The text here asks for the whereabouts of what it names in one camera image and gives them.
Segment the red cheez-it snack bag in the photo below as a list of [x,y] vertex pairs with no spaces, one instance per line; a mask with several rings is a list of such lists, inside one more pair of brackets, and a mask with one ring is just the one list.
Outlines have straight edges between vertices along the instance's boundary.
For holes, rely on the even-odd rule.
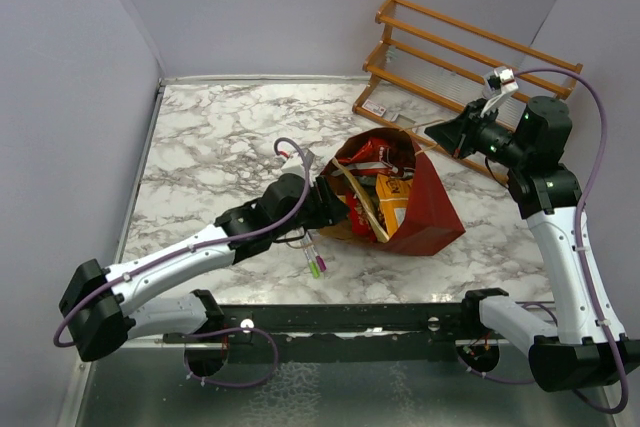
[[361,239],[366,239],[368,242],[375,243],[377,241],[377,237],[360,200],[354,193],[347,192],[345,195],[345,202],[349,207],[348,218],[351,223],[352,233]]

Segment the red doritos chip bag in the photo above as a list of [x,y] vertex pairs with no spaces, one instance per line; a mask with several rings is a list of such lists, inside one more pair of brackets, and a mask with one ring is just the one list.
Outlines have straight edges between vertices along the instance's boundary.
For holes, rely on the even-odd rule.
[[411,178],[415,172],[413,154],[396,142],[370,137],[354,154],[337,161],[354,176]]

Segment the red brown paper bag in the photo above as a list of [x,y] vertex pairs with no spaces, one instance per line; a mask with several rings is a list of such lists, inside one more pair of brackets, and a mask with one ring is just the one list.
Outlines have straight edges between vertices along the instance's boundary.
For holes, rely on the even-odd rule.
[[[399,230],[389,236],[379,210],[376,194],[377,176],[354,176],[337,158],[354,154],[370,137],[396,142],[409,150],[415,158],[415,172],[411,178],[405,220]],[[465,228],[453,207],[448,194],[431,160],[408,133],[394,128],[376,128],[346,140],[329,156],[321,173],[334,192],[345,202],[347,192],[360,200],[377,237],[375,243],[355,236],[349,218],[334,227],[320,230],[323,236],[359,246],[409,256],[432,256],[465,233]]]

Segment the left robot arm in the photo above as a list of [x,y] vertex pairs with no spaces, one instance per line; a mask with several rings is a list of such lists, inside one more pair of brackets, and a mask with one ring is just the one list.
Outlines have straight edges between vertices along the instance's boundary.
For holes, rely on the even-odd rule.
[[348,207],[317,178],[284,174],[264,194],[221,214],[191,237],[141,259],[107,267],[80,264],[59,302],[69,332],[59,348],[73,347],[85,362],[100,360],[126,341],[154,334],[186,334],[206,342],[220,332],[221,318],[209,295],[165,299],[163,293],[204,273],[227,268],[269,250],[291,231],[331,227]]

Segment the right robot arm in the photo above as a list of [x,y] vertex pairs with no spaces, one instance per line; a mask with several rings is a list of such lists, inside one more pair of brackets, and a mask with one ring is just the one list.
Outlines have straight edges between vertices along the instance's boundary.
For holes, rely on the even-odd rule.
[[605,293],[578,209],[579,182],[560,161],[572,128],[569,109],[533,97],[510,131],[485,104],[473,101],[425,133],[456,159],[480,153],[506,168],[509,194],[542,255],[558,323],[544,322],[500,289],[482,289],[466,293],[461,330],[472,338],[502,335],[547,392],[614,384],[638,367],[639,343],[628,338]]

